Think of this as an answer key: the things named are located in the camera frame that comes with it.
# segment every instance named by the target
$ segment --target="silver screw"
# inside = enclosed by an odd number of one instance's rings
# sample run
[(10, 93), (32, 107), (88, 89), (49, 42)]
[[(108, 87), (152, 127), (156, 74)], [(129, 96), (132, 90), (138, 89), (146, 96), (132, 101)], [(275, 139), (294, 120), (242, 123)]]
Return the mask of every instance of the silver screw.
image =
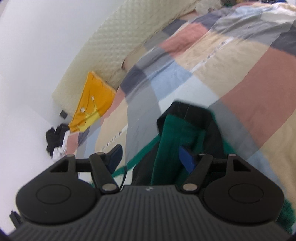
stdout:
[(104, 191), (114, 191), (116, 188), (117, 186), (114, 183), (106, 183), (102, 186)]
[(185, 191), (195, 191), (197, 189), (197, 185), (194, 183), (186, 183), (183, 185), (183, 189)]

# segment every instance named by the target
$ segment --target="bed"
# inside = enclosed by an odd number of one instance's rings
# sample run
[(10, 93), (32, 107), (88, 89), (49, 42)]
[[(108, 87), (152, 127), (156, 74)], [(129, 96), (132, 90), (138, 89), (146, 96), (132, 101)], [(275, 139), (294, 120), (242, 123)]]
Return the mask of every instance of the bed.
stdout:
[(67, 154), (86, 158), (120, 144), (120, 175), (179, 100), (211, 110), (223, 138), (280, 186), (295, 210), (295, 66), (292, 5), (245, 3), (196, 17), (131, 67), (105, 115), (70, 135)]

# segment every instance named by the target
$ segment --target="white cloth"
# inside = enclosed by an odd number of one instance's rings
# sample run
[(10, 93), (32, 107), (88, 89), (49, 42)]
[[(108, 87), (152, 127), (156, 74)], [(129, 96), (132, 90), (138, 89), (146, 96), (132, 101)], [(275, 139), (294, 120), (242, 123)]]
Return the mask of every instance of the white cloth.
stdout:
[(63, 140), (63, 145), (56, 147), (54, 149), (54, 153), (52, 155), (52, 160), (53, 161), (58, 161), (61, 158), (63, 158), (66, 155), (66, 151), (67, 151), (67, 141), (68, 141), (68, 137), (71, 134), (71, 131), (68, 130), (65, 132), (65, 136), (64, 136), (64, 140)]

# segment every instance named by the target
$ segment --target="black cable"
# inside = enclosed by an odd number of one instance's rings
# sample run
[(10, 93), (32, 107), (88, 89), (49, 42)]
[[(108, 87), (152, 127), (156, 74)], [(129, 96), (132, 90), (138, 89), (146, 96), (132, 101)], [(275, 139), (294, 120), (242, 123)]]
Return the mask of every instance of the black cable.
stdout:
[(123, 171), (124, 171), (124, 175), (123, 175), (122, 183), (121, 183), (120, 188), (119, 188), (120, 191), (121, 191), (122, 188), (123, 188), (124, 181), (126, 180), (126, 174), (127, 174), (127, 172), (128, 172), (128, 169), (126, 168), (126, 166), (123, 167)]

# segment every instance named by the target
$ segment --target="plaid quilt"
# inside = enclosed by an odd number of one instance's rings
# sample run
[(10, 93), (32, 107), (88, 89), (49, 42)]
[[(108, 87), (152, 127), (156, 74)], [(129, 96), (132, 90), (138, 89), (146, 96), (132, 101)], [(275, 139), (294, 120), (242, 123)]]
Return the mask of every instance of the plaid quilt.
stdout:
[(174, 100), (209, 108), (236, 153), (296, 209), (296, 7), (249, 4), (186, 23), (128, 72), (106, 114), (73, 133), (86, 158), (123, 146), (122, 167), (154, 137)]

